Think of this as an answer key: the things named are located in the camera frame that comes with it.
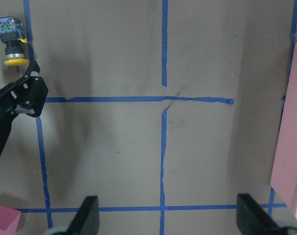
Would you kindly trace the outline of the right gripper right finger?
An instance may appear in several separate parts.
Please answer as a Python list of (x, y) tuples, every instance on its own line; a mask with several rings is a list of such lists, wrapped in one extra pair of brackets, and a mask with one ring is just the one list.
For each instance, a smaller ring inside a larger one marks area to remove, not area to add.
[(236, 224), (243, 235), (297, 235), (297, 228), (278, 226), (248, 193), (237, 194)]

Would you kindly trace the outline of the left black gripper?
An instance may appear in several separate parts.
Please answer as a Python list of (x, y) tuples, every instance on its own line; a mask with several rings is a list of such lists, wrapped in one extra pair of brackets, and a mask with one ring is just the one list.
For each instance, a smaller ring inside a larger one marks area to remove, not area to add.
[(37, 118), (42, 113), (48, 88), (40, 70), (38, 63), (31, 61), (24, 76), (0, 89), (0, 156), (17, 115)]

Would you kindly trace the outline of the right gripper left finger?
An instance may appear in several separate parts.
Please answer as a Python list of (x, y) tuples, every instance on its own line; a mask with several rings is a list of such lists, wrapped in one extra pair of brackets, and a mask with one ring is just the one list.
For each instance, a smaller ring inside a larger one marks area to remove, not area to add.
[(87, 196), (69, 226), (53, 227), (47, 235), (96, 235), (100, 228), (97, 196)]

